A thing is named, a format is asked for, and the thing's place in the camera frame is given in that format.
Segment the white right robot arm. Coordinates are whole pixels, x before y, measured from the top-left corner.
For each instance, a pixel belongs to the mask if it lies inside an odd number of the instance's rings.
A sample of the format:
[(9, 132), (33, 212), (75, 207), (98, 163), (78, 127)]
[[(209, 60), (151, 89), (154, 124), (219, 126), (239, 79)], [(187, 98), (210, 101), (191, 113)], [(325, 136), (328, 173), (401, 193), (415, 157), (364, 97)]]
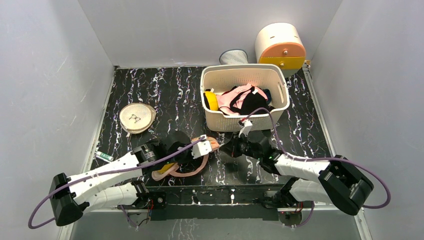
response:
[(266, 207), (295, 207), (314, 201), (332, 204), (354, 216), (374, 189), (374, 184), (347, 160), (299, 160), (272, 146), (261, 131), (234, 133), (220, 150), (232, 158), (251, 157), (266, 172), (290, 177), (278, 192), (265, 197)]

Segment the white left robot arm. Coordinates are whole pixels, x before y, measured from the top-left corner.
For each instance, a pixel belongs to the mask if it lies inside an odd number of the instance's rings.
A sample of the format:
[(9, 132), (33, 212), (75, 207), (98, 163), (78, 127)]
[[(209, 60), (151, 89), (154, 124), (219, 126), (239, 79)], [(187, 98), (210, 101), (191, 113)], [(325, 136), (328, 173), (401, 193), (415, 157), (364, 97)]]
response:
[(78, 175), (60, 173), (53, 178), (50, 204), (57, 226), (79, 220), (85, 213), (114, 206), (144, 208), (151, 199), (144, 184), (137, 180), (163, 165), (192, 160), (195, 146), (206, 141), (202, 135), (191, 140), (174, 131), (164, 139), (151, 139), (122, 157)]

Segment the yellow bra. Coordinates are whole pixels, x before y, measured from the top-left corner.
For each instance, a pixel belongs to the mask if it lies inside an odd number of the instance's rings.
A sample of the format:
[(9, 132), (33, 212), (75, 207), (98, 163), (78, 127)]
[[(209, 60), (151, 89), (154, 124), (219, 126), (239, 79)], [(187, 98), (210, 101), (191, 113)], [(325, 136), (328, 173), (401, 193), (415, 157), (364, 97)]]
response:
[(164, 174), (165, 172), (168, 171), (173, 171), (175, 168), (176, 163), (168, 163), (166, 165), (164, 165), (160, 170), (157, 170), (157, 172), (159, 174)]

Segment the round beige mesh laundry bag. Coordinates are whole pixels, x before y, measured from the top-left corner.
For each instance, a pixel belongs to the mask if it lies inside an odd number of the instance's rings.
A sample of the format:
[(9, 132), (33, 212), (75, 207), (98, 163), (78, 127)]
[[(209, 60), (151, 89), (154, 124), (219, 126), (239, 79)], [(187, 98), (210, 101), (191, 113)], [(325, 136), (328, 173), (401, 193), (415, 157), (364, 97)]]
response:
[(156, 111), (144, 103), (131, 103), (122, 108), (118, 116), (121, 127), (129, 136), (146, 131), (153, 124)]

